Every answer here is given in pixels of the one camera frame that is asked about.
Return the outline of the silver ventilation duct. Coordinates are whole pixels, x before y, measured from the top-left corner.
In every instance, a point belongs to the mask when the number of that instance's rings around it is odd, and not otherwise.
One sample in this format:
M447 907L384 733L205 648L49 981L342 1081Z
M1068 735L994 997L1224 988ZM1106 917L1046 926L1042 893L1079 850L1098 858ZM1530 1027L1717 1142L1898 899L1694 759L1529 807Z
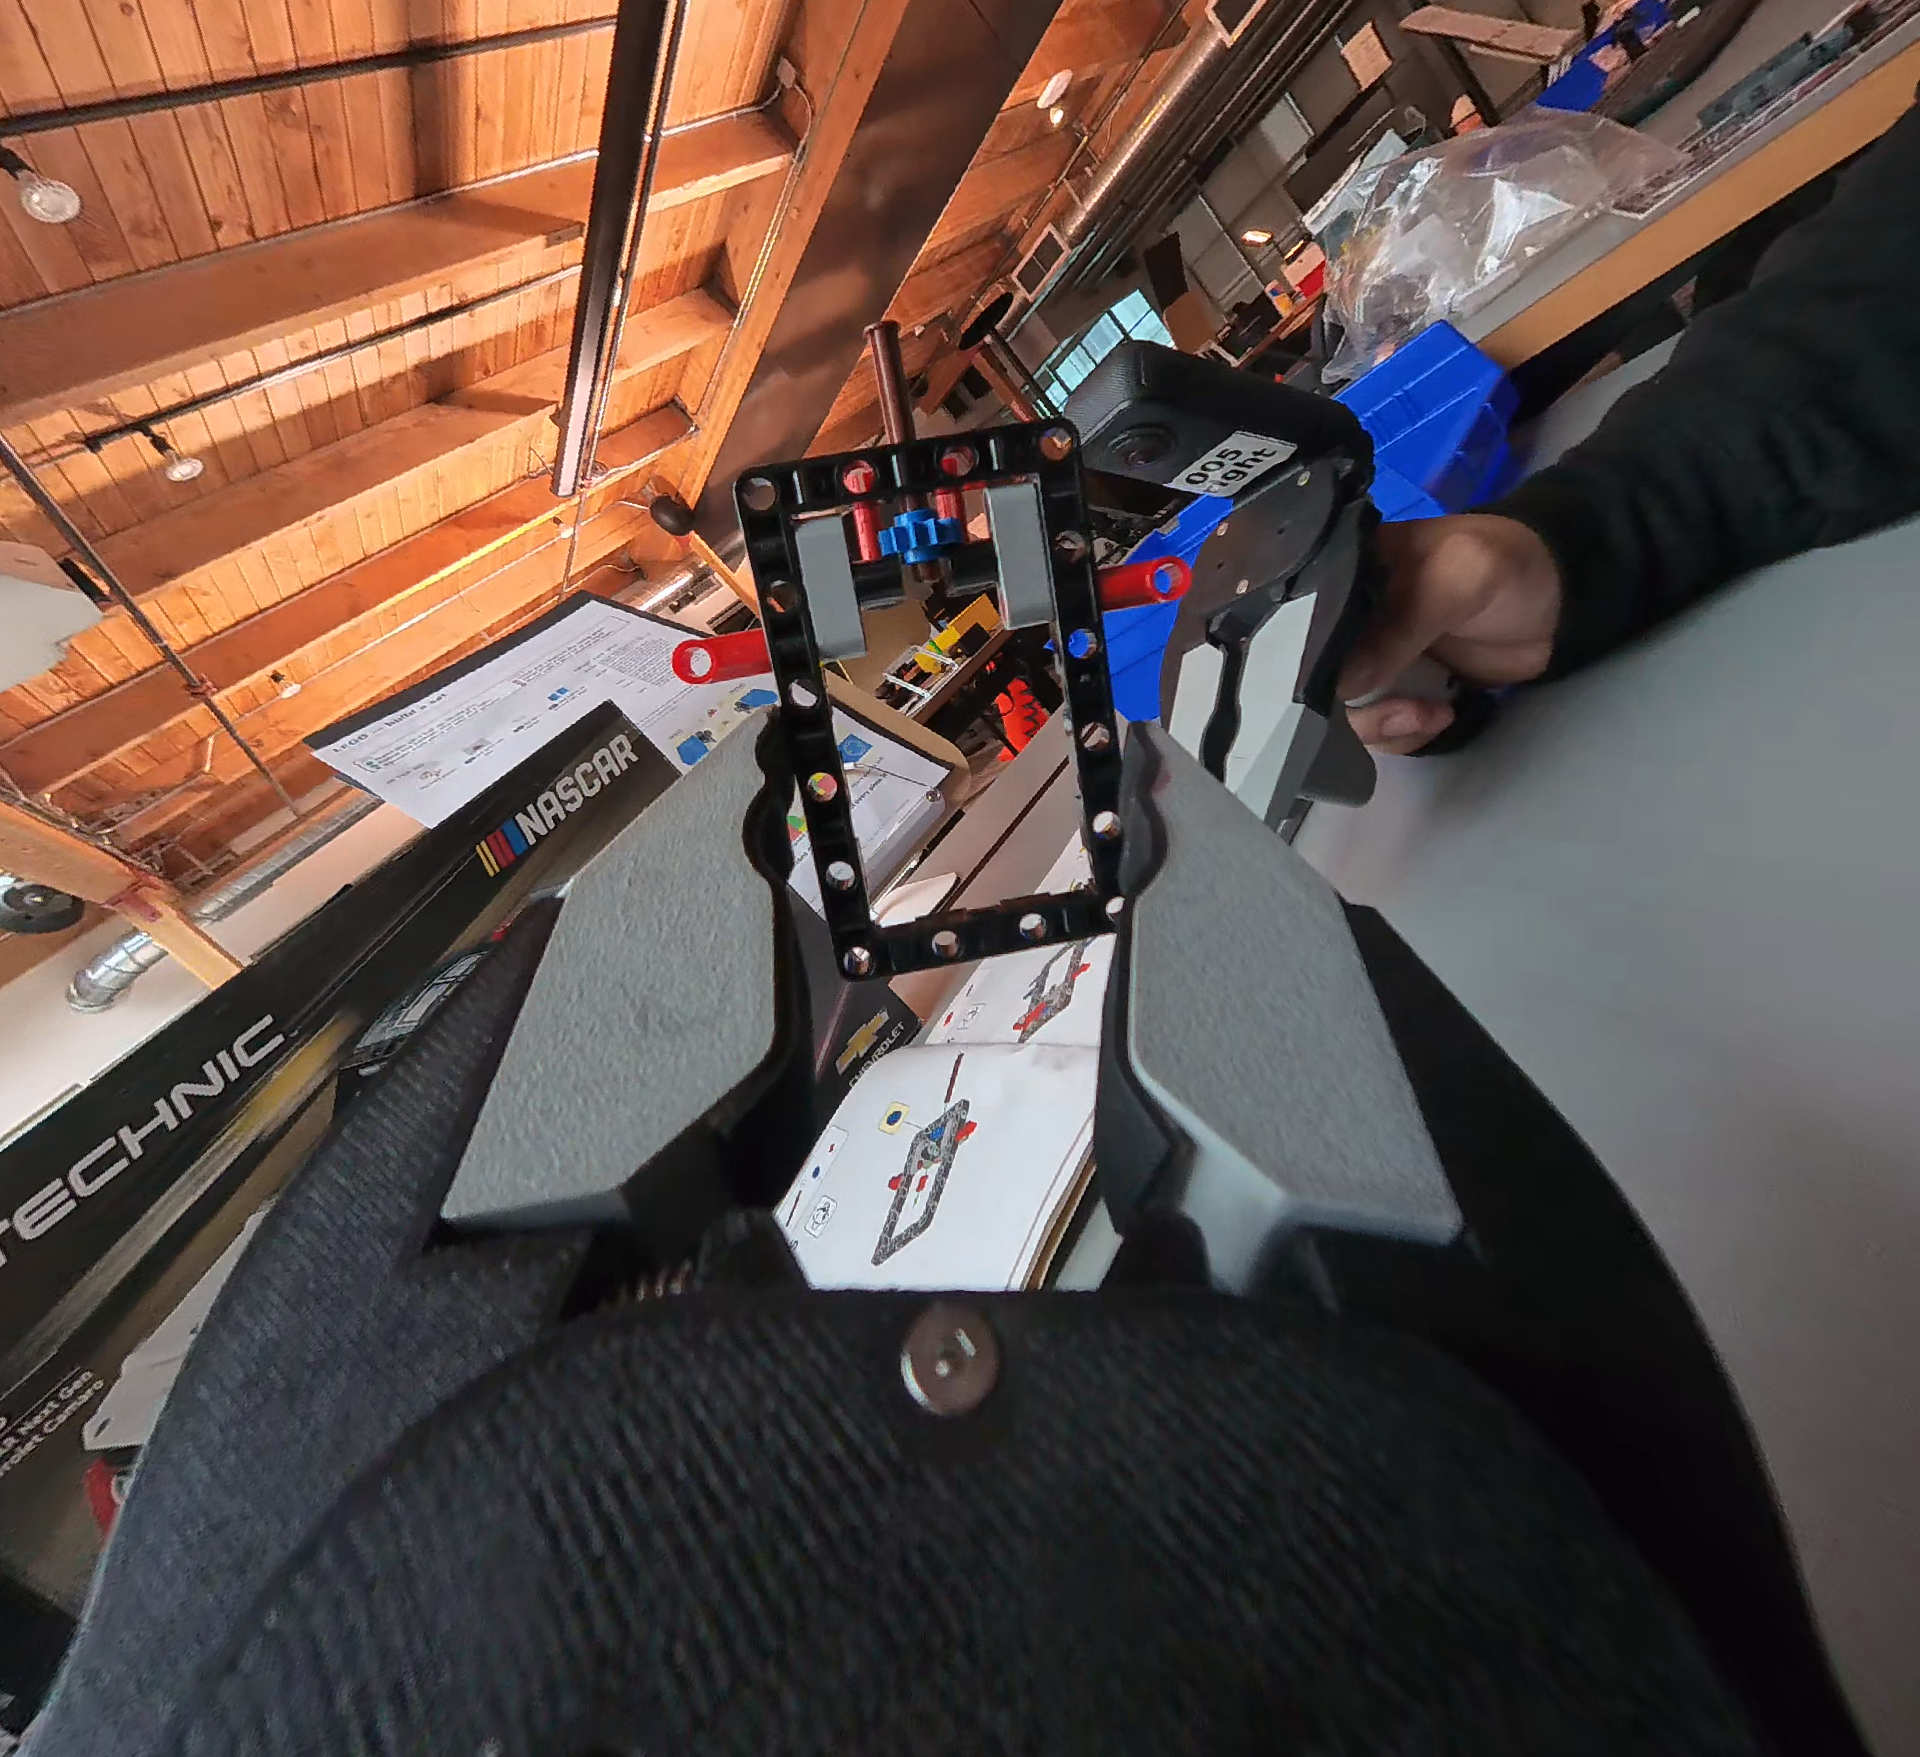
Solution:
M150 933L122 933L74 969L65 987L65 1002L74 1013L100 1014L166 955Z

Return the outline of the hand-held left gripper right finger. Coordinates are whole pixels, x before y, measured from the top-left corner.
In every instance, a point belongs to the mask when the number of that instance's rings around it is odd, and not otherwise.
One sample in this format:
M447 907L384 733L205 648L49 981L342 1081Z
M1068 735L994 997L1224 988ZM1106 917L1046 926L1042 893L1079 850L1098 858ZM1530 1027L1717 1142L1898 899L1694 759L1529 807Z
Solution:
M1335 889L1153 723L1118 824L1091 1131L1111 1276L1250 1295L1312 1235L1451 1249L1460 1204Z

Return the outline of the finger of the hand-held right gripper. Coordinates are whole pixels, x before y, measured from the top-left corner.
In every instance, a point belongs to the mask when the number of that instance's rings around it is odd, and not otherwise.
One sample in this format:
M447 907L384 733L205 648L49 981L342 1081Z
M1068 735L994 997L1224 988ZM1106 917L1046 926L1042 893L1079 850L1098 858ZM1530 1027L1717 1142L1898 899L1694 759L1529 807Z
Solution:
M1292 764L1309 726L1317 748L1317 713L1302 702L1300 677L1317 595L1292 597L1262 618L1246 641L1237 688L1237 732L1226 750L1226 788L1262 823L1279 823L1292 796L1283 793L1286 777L1302 770Z
M1240 732L1246 638L1175 629L1161 666L1161 723L1195 760L1226 760Z

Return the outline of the clear plastic bag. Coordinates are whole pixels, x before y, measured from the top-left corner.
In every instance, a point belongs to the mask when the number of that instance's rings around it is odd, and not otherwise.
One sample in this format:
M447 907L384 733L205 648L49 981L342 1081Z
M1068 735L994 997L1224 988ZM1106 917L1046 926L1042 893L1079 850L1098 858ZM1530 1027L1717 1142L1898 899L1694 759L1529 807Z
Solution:
M1430 324L1484 304L1678 161L1641 130L1541 108L1392 157L1330 250L1323 385L1345 387Z

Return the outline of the printed instruction sheet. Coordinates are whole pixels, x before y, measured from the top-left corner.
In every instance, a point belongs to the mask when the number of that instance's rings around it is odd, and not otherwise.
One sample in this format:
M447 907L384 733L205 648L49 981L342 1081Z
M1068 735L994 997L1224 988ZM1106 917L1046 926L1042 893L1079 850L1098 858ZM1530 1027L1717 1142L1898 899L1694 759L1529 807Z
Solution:
M309 733L336 777L420 824L441 824L542 746L610 704L685 777L776 707L761 631L693 634L581 593L516 638ZM839 782L866 878L883 885L948 820L958 760L937 735L831 704Z

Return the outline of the black ceiling rail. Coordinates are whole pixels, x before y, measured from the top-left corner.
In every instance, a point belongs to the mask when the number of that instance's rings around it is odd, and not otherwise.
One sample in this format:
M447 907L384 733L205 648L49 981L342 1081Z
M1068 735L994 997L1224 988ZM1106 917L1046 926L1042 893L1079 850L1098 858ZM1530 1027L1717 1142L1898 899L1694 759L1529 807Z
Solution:
M569 362L554 418L549 486L560 500L582 495L591 482L688 4L615 2Z

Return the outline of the lego instruction booklet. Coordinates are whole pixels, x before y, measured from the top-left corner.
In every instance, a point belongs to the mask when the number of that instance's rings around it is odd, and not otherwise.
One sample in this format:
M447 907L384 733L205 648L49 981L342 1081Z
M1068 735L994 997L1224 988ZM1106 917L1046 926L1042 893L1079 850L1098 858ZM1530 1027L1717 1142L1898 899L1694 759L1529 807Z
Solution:
M1030 1288L1091 1177L1114 933L987 958L880 1057L774 1219L819 1288Z

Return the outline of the blue plastic bin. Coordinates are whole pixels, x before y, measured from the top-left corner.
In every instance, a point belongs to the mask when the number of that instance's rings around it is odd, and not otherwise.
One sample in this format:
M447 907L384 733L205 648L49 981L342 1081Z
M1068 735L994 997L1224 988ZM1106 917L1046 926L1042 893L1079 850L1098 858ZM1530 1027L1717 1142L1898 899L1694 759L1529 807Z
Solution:
M1520 480L1516 389L1446 323L1335 397L1164 346L1126 346L1109 365L1126 372L1126 397L1091 425L1091 462L1183 498L1132 561L1189 561L1269 480L1358 449L1371 456L1368 491L1385 524L1465 515Z

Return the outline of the person's right forearm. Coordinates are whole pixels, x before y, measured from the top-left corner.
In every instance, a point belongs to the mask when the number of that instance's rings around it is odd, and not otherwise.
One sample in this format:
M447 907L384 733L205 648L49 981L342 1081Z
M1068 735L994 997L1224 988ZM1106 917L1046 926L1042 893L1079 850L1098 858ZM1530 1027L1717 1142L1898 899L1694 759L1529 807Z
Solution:
M1559 575L1546 677L1750 572L1917 510L1917 111L1854 163L1668 365L1496 515Z

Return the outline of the black lego frame assembly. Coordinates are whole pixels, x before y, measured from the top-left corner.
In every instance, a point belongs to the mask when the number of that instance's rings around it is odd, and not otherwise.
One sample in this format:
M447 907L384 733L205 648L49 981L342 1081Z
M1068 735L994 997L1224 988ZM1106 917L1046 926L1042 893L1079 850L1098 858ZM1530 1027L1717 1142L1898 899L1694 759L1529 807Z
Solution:
M1122 726L1102 616L1182 601L1189 566L1174 557L1095 566L1072 425L1024 421L919 440L906 399L899 327L869 327L867 348L881 418L904 435L735 477L732 495L761 627L683 641L673 671L693 685L773 675L779 757L801 798L843 974L906 975L1109 933L1126 907ZM867 610L926 583L992 585L1009 634L1039 629L1053 641L1091 885L931 912L890 928L871 907L851 770L828 707L828 663L864 654Z

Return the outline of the wooden edged workbench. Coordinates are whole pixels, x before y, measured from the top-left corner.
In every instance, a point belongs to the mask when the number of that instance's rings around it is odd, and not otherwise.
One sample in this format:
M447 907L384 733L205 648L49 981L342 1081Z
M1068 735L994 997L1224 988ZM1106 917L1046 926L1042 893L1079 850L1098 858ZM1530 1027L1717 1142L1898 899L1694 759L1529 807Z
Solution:
M1719 93L1858 2L1763 0L1715 64L1647 121L1646 132L1682 145L1696 129L1697 111ZM1715 160L1686 157L1678 183L1668 185L1655 207L1640 218L1595 216L1451 327L1508 370L1556 346L1881 137L1915 96L1915 32L1915 16L1907 16Z

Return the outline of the person's right hand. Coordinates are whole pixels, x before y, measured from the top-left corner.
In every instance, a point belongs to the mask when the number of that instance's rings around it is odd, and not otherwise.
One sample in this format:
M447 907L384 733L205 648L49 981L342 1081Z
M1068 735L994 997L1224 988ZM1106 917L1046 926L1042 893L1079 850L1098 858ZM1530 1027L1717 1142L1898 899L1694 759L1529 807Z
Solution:
M1378 535L1374 615L1340 677L1354 733L1378 755L1416 755L1451 726L1448 700L1394 693L1416 662L1505 690L1544 675L1561 616L1546 545L1490 515L1395 523Z

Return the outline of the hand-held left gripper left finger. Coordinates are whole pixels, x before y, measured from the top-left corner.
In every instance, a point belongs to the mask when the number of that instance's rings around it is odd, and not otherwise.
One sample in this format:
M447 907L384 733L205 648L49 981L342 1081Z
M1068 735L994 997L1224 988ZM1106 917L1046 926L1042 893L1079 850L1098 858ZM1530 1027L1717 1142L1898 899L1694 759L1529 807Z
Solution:
M823 1125L791 795L780 723L754 722L570 883L447 1224L704 1233L787 1194Z

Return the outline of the black lego car box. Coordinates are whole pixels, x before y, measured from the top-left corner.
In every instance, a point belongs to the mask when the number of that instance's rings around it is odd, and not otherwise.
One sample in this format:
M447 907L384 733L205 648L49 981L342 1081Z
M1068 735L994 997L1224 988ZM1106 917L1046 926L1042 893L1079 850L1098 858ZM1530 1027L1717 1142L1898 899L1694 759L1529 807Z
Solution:
M4 1661L77 1626L169 1391L130 1360L418 1058L506 928L692 766L600 704L4 1146ZM134 1386L133 1373L152 1373Z

